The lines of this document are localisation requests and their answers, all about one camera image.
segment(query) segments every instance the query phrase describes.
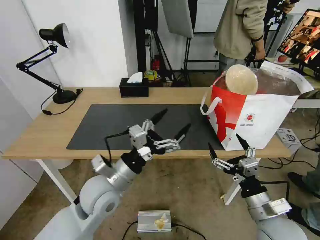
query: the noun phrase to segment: lamp arm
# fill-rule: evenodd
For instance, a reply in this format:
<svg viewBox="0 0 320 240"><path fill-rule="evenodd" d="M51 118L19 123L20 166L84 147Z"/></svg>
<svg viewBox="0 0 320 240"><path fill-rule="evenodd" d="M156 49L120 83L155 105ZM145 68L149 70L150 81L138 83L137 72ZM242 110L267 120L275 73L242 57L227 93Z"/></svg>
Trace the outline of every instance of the lamp arm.
<svg viewBox="0 0 320 240"><path fill-rule="evenodd" d="M40 58L38 60L35 60L32 64L30 65L27 65L28 63L30 63L30 61L32 59L34 59L35 57L39 56L40 54L48 51L48 50L51 50L51 53L46 55L45 57L43 58ZM32 66L38 64L39 62L42 62L43 60L47 59L48 57L54 55L57 53L57 46L56 45L50 45L48 46L47 48L43 49L42 51L38 52L37 54L33 55L32 57L24 60L23 62L19 62L17 63L17 69L19 69L20 71L30 75L31 77L34 77L35 79L39 80L40 82L46 84L47 86L55 89L56 91L61 91L61 88L60 88L60 85L55 85L54 83L50 82L49 80L46 80L42 77L40 77L39 75L35 74L34 72L31 72L29 70L29 68L31 68Z"/></svg>

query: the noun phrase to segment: bag handle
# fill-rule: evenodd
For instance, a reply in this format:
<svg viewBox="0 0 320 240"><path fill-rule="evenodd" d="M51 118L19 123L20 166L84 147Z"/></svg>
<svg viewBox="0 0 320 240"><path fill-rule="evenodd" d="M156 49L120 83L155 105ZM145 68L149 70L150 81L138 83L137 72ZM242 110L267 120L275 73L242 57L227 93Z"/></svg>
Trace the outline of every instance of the bag handle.
<svg viewBox="0 0 320 240"><path fill-rule="evenodd" d="M201 106L200 106L200 111L201 111L202 115L209 115L210 113L212 113L214 111L214 109L216 108L218 103L222 103L222 99L221 98L215 97L215 99L210 104L210 106L208 108L208 111L207 112L203 111L202 107L204 105L204 102L207 99L207 95L208 95L209 89L206 91L206 93L202 97Z"/></svg>

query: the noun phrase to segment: beige jacket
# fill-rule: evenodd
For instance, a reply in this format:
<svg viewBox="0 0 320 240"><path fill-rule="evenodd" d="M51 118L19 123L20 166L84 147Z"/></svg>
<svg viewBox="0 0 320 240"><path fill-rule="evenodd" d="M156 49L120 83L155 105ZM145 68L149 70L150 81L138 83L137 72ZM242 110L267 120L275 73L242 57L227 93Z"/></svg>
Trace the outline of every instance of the beige jacket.
<svg viewBox="0 0 320 240"><path fill-rule="evenodd" d="M245 59L251 40L263 35L268 0L228 0L214 38L216 49L229 58Z"/></svg>

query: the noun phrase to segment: desk lamp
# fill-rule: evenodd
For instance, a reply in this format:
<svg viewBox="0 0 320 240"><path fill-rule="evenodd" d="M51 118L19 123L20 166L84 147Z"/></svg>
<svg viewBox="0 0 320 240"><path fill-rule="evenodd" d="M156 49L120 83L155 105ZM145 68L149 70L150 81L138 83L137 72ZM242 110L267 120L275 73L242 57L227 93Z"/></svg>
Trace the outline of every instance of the desk lamp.
<svg viewBox="0 0 320 240"><path fill-rule="evenodd" d="M55 90L55 94L53 95L53 102L62 104L62 103L68 103L73 100L76 100L78 95L81 93L81 90L77 90L76 93L70 90L63 90L60 85L50 82L49 80L46 80L34 72L31 72L29 69L38 64L39 62L42 62L43 60L47 59L48 57L52 56L53 54L57 53L58 46L54 44L54 41L59 43L61 46L68 48L70 46L70 38L69 38L69 31L65 23L58 24L54 29L40 29L39 35L43 40L46 40L49 46L42 50L41 52L33 55L32 57L26 59L23 62L17 63L17 68L25 72L26 74L38 79L40 82L46 84L47 86L53 88ZM51 53L46 55L45 57L42 57L40 59L35 59L35 57L39 56L40 54L50 50Z"/></svg>

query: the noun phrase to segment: lamp base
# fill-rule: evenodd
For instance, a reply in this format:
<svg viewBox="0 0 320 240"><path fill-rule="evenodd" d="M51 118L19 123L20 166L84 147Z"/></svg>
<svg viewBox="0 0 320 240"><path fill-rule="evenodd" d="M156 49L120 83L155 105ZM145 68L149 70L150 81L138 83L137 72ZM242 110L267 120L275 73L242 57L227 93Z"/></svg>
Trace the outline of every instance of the lamp base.
<svg viewBox="0 0 320 240"><path fill-rule="evenodd" d="M52 97L57 104L68 103L76 99L76 94L70 90L60 90Z"/></svg>

